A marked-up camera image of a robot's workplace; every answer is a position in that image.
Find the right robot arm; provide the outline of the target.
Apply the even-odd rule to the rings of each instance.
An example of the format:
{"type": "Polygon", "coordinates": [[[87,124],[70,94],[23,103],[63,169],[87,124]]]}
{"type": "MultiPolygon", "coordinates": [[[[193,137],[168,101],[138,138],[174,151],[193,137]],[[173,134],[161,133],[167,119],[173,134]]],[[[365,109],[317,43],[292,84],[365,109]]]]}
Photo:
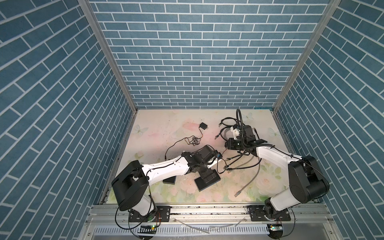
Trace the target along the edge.
{"type": "Polygon", "coordinates": [[[230,127],[230,131],[233,137],[225,143],[228,150],[245,151],[260,160],[275,164],[288,173],[288,188],[265,200],[266,215],[280,213],[298,204],[306,204],[329,192],[329,181],[314,157],[294,155],[263,139],[257,139],[251,126],[234,125],[230,127]]]}

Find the black network switch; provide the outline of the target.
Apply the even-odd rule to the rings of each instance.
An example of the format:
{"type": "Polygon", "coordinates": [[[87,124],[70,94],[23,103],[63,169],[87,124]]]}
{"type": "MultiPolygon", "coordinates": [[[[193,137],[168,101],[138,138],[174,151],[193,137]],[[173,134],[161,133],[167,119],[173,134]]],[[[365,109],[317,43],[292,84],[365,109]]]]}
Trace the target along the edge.
{"type": "Polygon", "coordinates": [[[216,170],[209,169],[207,172],[203,173],[200,177],[195,179],[195,184],[199,192],[207,189],[208,187],[218,183],[221,180],[218,172],[216,170]]]}

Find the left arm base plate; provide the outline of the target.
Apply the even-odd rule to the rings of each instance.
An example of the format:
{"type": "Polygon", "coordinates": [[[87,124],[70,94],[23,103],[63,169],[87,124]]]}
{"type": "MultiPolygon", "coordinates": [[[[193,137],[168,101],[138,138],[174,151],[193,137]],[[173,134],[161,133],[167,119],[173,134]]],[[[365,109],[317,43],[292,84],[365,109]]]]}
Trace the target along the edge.
{"type": "Polygon", "coordinates": [[[132,223],[140,222],[169,222],[171,214],[170,206],[157,206],[156,209],[153,209],[148,213],[145,211],[144,215],[141,215],[139,212],[132,210],[130,213],[129,221],[132,223]]]}

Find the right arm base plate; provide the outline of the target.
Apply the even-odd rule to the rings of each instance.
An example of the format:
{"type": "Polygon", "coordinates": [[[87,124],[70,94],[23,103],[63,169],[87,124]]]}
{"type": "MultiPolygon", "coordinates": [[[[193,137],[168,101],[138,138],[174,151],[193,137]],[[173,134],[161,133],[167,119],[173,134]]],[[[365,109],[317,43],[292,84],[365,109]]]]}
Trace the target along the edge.
{"type": "Polygon", "coordinates": [[[288,212],[288,209],[285,209],[283,211],[276,211],[271,206],[250,205],[246,207],[246,210],[249,213],[252,222],[262,222],[262,221],[289,222],[291,221],[291,216],[288,212]]]}

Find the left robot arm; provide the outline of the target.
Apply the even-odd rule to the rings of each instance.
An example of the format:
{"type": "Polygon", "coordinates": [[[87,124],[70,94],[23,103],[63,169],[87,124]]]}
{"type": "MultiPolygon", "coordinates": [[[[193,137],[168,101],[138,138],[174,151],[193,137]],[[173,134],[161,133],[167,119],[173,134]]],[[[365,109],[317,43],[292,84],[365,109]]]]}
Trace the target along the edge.
{"type": "Polygon", "coordinates": [[[132,161],[112,181],[119,210],[133,209],[141,216],[154,211],[156,204],[145,195],[146,191],[151,185],[176,176],[199,173],[195,184],[201,192],[221,180],[212,166],[222,159],[220,152],[205,145],[161,163],[142,165],[138,160],[132,161]]]}

